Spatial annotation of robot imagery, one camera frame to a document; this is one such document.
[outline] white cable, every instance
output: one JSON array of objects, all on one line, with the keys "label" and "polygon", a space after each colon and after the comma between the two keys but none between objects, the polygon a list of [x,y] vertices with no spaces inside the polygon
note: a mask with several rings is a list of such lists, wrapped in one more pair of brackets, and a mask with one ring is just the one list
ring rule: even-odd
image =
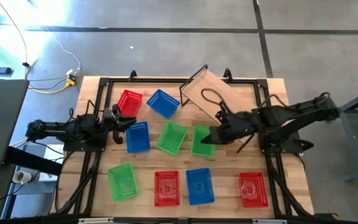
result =
[{"label": "white cable", "polygon": [[18,145],[15,146],[15,147],[19,147],[19,146],[23,145],[23,144],[26,143],[26,142],[27,142],[27,139],[23,139],[23,140],[21,140],[21,141],[18,141],[18,142],[15,142],[15,143],[10,144],[9,146],[14,146],[14,145],[18,144]]},{"label": "white cable", "polygon": [[78,60],[78,58],[77,58],[77,56],[76,56],[75,54],[73,54],[73,53],[67,51],[67,50],[64,48],[63,44],[60,43],[60,42],[55,38],[55,36],[54,36],[53,34],[52,34],[52,38],[62,47],[62,50],[63,50],[64,52],[66,52],[66,53],[68,53],[68,54],[74,56],[75,60],[77,60],[77,62],[78,62],[78,68],[77,68],[77,71],[74,73],[74,75],[76,75],[76,74],[81,70],[81,62],[80,62],[80,60]]}]

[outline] gray floor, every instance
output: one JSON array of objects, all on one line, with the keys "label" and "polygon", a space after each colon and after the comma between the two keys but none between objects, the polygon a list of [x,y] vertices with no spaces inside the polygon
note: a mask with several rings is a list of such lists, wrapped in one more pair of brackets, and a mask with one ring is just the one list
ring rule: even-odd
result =
[{"label": "gray floor", "polygon": [[[252,0],[143,1],[66,0],[2,1],[20,25],[73,27],[195,27],[256,29]],[[358,0],[259,0],[265,29],[358,29]],[[0,24],[11,22],[0,9]],[[214,73],[231,68],[235,77],[266,77],[258,34],[187,34],[117,32],[24,32],[29,79],[60,77],[76,61],[51,35],[76,53],[85,75],[191,75],[207,63]],[[358,35],[266,35],[273,76],[284,78],[290,103],[331,92],[338,106],[358,95]],[[24,52],[13,26],[0,29],[0,66],[23,78]],[[52,86],[56,82],[33,83]],[[64,121],[75,107],[78,90],[56,95],[28,91],[12,142],[24,138],[34,119]],[[355,169],[340,121],[313,124],[301,131],[315,143],[305,153],[306,173],[315,212],[335,212],[358,220],[358,181],[343,176]],[[44,142],[55,142],[46,139]],[[28,206],[49,205],[44,197],[18,199],[13,216]]]}]

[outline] red basket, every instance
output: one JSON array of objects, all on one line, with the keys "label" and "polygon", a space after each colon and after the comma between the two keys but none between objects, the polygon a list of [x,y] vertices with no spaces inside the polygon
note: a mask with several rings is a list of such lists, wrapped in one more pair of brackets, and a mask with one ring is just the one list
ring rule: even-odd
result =
[{"label": "red basket", "polygon": [[118,107],[121,110],[121,114],[126,116],[136,116],[142,104],[143,95],[135,93],[133,91],[124,90],[118,101]]},{"label": "red basket", "polygon": [[268,207],[264,175],[261,172],[239,174],[241,203],[244,208]]},{"label": "red basket", "polygon": [[154,174],[154,205],[156,207],[180,204],[179,172],[161,171]]}]

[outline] plastic basket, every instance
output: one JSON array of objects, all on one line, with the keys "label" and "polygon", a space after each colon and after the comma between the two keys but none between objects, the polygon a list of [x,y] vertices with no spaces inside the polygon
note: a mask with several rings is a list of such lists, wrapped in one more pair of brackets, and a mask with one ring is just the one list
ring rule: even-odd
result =
[{"label": "plastic basket", "polygon": [[150,150],[149,126],[146,121],[133,124],[126,131],[127,152],[144,152]]},{"label": "plastic basket", "polygon": [[156,146],[164,151],[176,155],[179,151],[180,145],[186,137],[187,128],[176,124],[173,121],[168,121],[162,131]]},{"label": "plastic basket", "polygon": [[209,135],[209,127],[196,125],[193,134],[193,144],[191,145],[191,153],[201,156],[215,156],[215,145],[214,144],[203,144],[203,140]]},{"label": "plastic basket", "polygon": [[261,172],[239,174],[241,203],[244,208],[268,207],[264,175]]},{"label": "plastic basket", "polygon": [[142,104],[143,95],[133,91],[124,90],[117,105],[121,110],[121,114],[126,116],[136,116]]},{"label": "plastic basket", "polygon": [[179,172],[161,171],[154,174],[154,205],[156,207],[180,204]]},{"label": "plastic basket", "polygon": [[126,163],[108,170],[112,199],[120,202],[137,195],[136,181],[131,163]]},{"label": "plastic basket", "polygon": [[170,118],[177,110],[180,102],[162,90],[157,90],[152,97],[147,100],[147,104],[166,118]]},{"label": "plastic basket", "polygon": [[190,205],[213,203],[211,173],[208,168],[186,171],[187,191]]}]

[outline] wooden board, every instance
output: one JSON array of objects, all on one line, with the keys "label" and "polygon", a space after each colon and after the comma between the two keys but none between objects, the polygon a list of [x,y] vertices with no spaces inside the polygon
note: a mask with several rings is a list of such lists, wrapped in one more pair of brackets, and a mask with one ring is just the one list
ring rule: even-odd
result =
[{"label": "wooden board", "polygon": [[[235,88],[231,88],[230,85],[226,84],[209,70],[204,70],[191,83],[182,89],[182,93],[211,118],[219,122],[219,120],[215,118],[215,115],[221,108],[219,105],[206,101],[201,95],[201,91],[204,89],[217,91],[222,96],[229,109],[233,113],[236,113],[240,111],[251,111],[251,109],[256,107],[254,87],[250,84],[248,85],[250,87],[248,87],[247,84],[242,85],[242,87],[247,86],[247,89],[252,93],[239,93]],[[211,91],[205,91],[203,94],[207,99],[217,103],[221,101],[219,96]]]},{"label": "wooden board", "polygon": [[[86,102],[88,100],[95,100],[99,78],[100,77],[84,77],[76,107],[76,114],[83,114],[85,112]],[[282,79],[268,79],[268,84],[271,93],[278,94],[284,102],[288,103]],[[125,135],[123,135],[124,144],[117,145],[114,144],[111,133],[109,134],[106,150],[101,158],[91,215],[93,217],[272,218],[273,208],[265,159],[259,152],[257,138],[254,138],[239,154],[236,154],[236,150],[241,145],[240,142],[235,142],[227,146],[217,146],[216,155],[212,158],[191,154],[193,126],[196,124],[216,125],[216,122],[194,103],[189,102],[184,107],[179,106],[171,118],[172,121],[188,128],[188,134],[178,155],[173,156],[156,148],[155,143],[167,119],[146,105],[146,101],[157,89],[161,89],[179,100],[179,86],[179,83],[114,84],[111,105],[118,102],[124,90],[143,94],[143,104],[137,114],[137,120],[147,121],[149,123],[152,148],[149,152],[128,154],[126,152]],[[244,100],[247,101],[250,108],[255,106],[253,87],[243,84],[231,86],[239,94],[244,96]],[[103,106],[106,97],[105,94],[106,91],[104,91],[101,106]],[[58,204],[60,206],[69,198],[78,184],[83,156],[83,152],[75,152],[63,167],[60,184],[58,186]],[[111,198],[107,170],[125,162],[132,163],[139,193],[135,197],[115,203]],[[283,155],[283,163],[289,189],[304,208],[310,213],[313,213],[302,163],[299,158],[292,155]],[[204,167],[211,169],[215,202],[206,205],[191,206],[188,201],[185,172],[187,169]],[[163,170],[179,171],[180,206],[178,207],[154,207],[154,172]],[[238,173],[253,171],[260,171],[264,174],[269,203],[268,208],[243,208],[241,205]],[[84,194],[83,202],[86,200],[86,196],[87,193]],[[281,191],[278,191],[278,197],[283,210]]]}]

